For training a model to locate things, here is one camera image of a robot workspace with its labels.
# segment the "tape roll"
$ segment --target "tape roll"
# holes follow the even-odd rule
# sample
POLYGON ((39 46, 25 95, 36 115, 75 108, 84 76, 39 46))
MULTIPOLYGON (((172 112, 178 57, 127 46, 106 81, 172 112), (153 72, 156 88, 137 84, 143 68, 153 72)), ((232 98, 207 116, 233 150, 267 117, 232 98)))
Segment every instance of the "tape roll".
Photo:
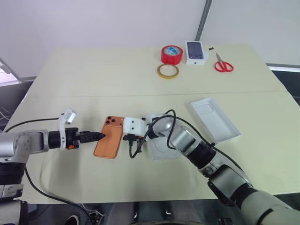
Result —
POLYGON ((164 79, 173 79, 178 76, 179 69, 173 64, 162 64, 157 68, 157 73, 164 79))
POLYGON ((161 50, 161 61, 165 64, 177 65, 183 55, 182 48, 175 45, 168 45, 161 50))

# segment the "white wall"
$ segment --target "white wall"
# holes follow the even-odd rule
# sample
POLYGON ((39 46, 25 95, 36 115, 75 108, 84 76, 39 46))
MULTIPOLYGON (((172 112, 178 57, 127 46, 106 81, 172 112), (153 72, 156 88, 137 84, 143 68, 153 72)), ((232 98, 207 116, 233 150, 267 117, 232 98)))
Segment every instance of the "white wall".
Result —
MULTIPOLYGON (((195 38, 204 4, 0 0, 0 58, 28 77, 37 76, 58 47, 182 45, 195 38)), ((299 12, 299 0, 214 0, 202 41, 250 43, 268 63, 300 64, 299 12)))

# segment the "red tape roll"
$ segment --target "red tape roll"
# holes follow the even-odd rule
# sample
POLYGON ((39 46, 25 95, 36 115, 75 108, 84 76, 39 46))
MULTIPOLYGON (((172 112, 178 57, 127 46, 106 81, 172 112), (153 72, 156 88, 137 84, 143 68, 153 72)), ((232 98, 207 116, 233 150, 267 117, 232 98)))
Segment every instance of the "red tape roll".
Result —
POLYGON ((166 64, 177 65, 183 55, 182 48, 175 45, 168 45, 161 50, 161 61, 166 64))

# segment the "red scissors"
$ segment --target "red scissors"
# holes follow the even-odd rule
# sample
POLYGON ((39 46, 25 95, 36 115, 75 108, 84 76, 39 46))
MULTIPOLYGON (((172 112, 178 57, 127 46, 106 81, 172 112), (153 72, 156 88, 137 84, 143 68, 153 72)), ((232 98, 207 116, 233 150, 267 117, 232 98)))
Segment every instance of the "red scissors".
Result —
POLYGON ((221 60, 221 57, 218 55, 218 53, 216 55, 218 60, 215 64, 216 71, 224 73, 224 72, 232 72, 234 70, 233 65, 231 65, 229 62, 225 62, 221 60))

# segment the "tabletop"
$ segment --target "tabletop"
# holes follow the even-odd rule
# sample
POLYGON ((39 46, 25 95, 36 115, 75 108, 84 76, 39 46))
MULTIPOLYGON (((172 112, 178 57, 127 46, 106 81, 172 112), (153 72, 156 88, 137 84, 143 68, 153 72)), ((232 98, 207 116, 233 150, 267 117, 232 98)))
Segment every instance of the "tabletop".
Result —
MULTIPOLYGON (((300 110, 292 96, 247 45, 214 46, 204 66, 178 65, 177 78, 156 74, 161 48, 69 48, 54 52, 18 106, 8 127, 24 120, 78 115, 69 127, 101 131, 107 116, 141 118, 176 110, 206 136, 190 103, 214 98, 242 136, 217 145, 240 164, 257 189, 300 191, 300 110), (235 70, 214 69, 216 53, 235 70)), ((24 124, 13 131, 57 130, 57 121, 24 124)), ((32 155, 33 182, 76 203, 215 198, 207 179, 185 157, 153 161, 148 145, 130 159, 121 141, 115 159, 93 156, 96 143, 32 155)), ((22 199, 59 203, 37 193, 24 177, 22 199)))
MULTIPOLYGON (((213 93, 133 97, 31 97, 25 98, 9 126, 23 120, 56 117, 67 106, 78 115, 68 127, 101 131, 105 117, 141 118, 170 108, 178 116, 199 124, 190 103, 212 97, 242 133, 217 147, 231 156, 257 189, 271 194, 300 191, 300 110, 286 91, 213 93)), ((56 130, 57 121, 16 127, 56 130)), ((93 156, 95 142, 79 149, 49 150, 32 155, 27 167, 33 182, 42 190, 77 203, 158 201, 215 198, 207 179, 185 157, 153 161, 148 145, 130 159, 128 143, 121 141, 115 159, 93 156)), ((37 193, 23 179, 22 199, 30 203, 58 203, 37 193)))

